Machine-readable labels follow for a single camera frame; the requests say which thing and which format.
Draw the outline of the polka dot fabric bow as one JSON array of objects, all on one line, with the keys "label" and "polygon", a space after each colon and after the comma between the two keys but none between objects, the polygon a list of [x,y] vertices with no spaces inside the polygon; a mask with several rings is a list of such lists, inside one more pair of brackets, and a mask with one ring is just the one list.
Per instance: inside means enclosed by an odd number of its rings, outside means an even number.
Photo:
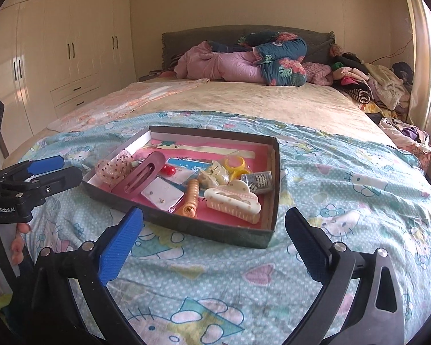
[{"label": "polka dot fabric bow", "polygon": [[100,160],[95,166],[95,174],[102,183],[113,188],[124,180],[135,166],[133,156],[128,151],[122,150],[110,160]]}]

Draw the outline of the maroon pompom hair clip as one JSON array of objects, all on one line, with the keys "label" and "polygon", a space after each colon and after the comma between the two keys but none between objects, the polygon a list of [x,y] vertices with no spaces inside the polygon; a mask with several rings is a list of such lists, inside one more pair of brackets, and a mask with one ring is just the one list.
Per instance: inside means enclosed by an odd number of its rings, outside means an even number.
[{"label": "maroon pompom hair clip", "polygon": [[116,184],[111,192],[126,200],[135,200],[164,167],[164,154],[154,151],[150,153],[129,175]]}]

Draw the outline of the white stud earring card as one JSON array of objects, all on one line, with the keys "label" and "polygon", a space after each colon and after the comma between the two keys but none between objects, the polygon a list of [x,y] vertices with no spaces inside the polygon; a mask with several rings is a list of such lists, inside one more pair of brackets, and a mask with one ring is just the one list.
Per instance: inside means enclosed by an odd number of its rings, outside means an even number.
[{"label": "white stud earring card", "polygon": [[173,213],[176,205],[184,197],[184,192],[162,178],[155,178],[141,194],[159,210]]}]

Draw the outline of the cream cloud hair claw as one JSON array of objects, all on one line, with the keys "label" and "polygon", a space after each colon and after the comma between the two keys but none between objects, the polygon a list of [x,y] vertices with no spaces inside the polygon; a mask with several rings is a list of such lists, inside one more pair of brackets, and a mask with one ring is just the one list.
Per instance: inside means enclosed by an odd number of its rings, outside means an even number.
[{"label": "cream cloud hair claw", "polygon": [[233,180],[227,185],[206,189],[206,206],[226,213],[251,224],[260,221],[261,204],[259,198],[250,191],[247,183]]}]

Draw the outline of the red ball earring card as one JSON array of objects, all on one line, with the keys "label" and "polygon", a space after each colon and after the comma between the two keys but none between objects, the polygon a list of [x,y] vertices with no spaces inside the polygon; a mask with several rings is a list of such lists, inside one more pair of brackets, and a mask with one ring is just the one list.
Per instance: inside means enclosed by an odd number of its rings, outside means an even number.
[{"label": "red ball earring card", "polygon": [[159,176],[166,181],[176,185],[182,185],[194,175],[194,172],[187,167],[165,164],[159,172]]}]

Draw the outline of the pearl flower hair clip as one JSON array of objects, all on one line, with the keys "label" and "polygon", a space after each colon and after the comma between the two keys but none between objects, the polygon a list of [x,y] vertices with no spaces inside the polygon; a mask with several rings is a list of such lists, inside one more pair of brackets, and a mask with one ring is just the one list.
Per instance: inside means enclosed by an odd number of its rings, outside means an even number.
[{"label": "pearl flower hair clip", "polygon": [[197,180],[203,189],[211,189],[227,185],[230,181],[228,170],[220,162],[214,160],[209,167],[199,170]]}]

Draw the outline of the dark cardboard tray box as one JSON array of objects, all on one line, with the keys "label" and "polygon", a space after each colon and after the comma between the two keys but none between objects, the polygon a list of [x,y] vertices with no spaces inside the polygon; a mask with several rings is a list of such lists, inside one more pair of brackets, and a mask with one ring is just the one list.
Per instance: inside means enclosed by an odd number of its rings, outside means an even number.
[{"label": "dark cardboard tray box", "polygon": [[83,178],[89,196],[184,234],[266,248],[279,208],[279,142],[209,129],[148,126]]}]

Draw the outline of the pink and blue book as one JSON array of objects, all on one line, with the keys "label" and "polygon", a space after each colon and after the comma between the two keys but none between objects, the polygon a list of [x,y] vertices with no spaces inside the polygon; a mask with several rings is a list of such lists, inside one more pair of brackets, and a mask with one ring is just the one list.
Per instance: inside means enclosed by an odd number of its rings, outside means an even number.
[{"label": "pink and blue book", "polygon": [[[200,223],[214,223],[223,226],[241,227],[251,230],[270,230],[274,227],[277,206],[276,186],[273,177],[274,189],[266,194],[256,195],[261,204],[260,221],[251,224],[235,216],[211,209],[206,206],[204,193],[206,189],[200,186],[197,180],[199,170],[209,167],[214,160],[220,162],[229,172],[230,181],[240,180],[242,174],[276,171],[276,153],[272,146],[260,143],[246,143],[240,140],[210,139],[198,136],[184,136],[177,141],[164,141],[151,139],[147,144],[135,141],[126,151],[130,153],[134,162],[147,157],[150,153],[158,151],[164,154],[166,164],[187,167],[194,175],[182,185],[167,181],[184,192],[184,197],[176,205],[173,214],[182,213],[183,208]],[[152,205],[142,194],[137,200]]]}]

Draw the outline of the cream wardrobe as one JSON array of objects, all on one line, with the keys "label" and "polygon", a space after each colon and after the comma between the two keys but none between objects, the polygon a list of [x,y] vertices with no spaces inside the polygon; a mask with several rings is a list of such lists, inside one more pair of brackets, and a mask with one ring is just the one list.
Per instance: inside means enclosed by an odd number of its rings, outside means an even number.
[{"label": "cream wardrobe", "polygon": [[2,152],[136,80],[130,0],[4,0]]}]

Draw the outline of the beige bed sheet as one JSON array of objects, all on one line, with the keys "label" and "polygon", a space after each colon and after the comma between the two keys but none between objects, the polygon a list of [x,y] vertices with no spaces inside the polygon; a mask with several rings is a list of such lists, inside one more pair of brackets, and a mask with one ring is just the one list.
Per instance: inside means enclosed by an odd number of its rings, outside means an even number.
[{"label": "beige bed sheet", "polygon": [[351,99],[332,87],[306,83],[272,87],[255,83],[158,78],[129,86],[80,106],[25,140],[1,167],[17,163],[39,140],[158,111],[218,111],[303,125],[365,142],[392,141]]}]

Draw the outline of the pile of clothes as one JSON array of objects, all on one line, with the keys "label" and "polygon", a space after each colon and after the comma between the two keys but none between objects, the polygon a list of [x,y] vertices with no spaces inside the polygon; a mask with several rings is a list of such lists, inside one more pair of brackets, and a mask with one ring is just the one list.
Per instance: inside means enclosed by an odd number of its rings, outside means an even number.
[{"label": "pile of clothes", "polygon": [[350,98],[394,145],[413,154],[428,170],[431,143],[427,132],[407,122],[413,71],[405,62],[392,68],[363,62],[337,44],[329,49],[333,86]]}]

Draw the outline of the beige curtain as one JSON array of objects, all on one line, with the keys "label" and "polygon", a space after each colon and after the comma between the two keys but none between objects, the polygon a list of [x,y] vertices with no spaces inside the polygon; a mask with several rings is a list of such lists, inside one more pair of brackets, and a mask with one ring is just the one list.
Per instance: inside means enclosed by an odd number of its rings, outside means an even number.
[{"label": "beige curtain", "polygon": [[424,0],[406,0],[413,31],[413,88],[409,121],[431,134],[431,10]]}]

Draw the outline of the pink quilt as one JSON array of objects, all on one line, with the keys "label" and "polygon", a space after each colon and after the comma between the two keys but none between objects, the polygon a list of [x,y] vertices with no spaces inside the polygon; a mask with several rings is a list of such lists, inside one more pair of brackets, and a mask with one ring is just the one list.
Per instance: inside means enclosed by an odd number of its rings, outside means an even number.
[{"label": "pink quilt", "polygon": [[[263,82],[260,71],[247,61],[249,58],[250,55],[243,52],[212,52],[208,41],[203,41],[180,57],[174,67],[174,72],[178,79],[210,79],[267,85]],[[302,66],[307,73],[306,83],[321,86],[333,84],[334,79],[330,66],[304,60]]]}]

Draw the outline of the dark floral quilt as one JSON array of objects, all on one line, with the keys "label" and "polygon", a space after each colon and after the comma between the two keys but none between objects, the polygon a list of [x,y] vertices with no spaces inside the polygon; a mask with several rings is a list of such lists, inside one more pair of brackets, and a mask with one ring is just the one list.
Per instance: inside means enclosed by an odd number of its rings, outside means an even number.
[{"label": "dark floral quilt", "polygon": [[290,32],[263,30],[247,34],[235,45],[208,41],[212,52],[250,55],[247,60],[260,71],[263,82],[269,86],[300,87],[307,81],[302,61],[307,54],[307,44]]}]

